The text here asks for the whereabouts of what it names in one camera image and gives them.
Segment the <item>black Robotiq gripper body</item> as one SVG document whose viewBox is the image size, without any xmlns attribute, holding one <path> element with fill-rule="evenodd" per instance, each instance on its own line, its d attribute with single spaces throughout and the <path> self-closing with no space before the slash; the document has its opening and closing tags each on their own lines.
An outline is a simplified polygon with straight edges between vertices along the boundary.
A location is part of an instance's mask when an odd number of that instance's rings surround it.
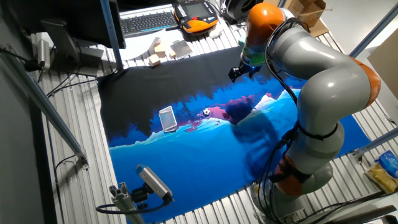
<svg viewBox="0 0 398 224">
<path fill-rule="evenodd" d="M 243 61 L 240 61 L 238 67 L 239 75 L 244 75 L 244 74 L 254 75 L 256 72 L 257 72 L 257 67 L 247 65 Z"/>
</svg>

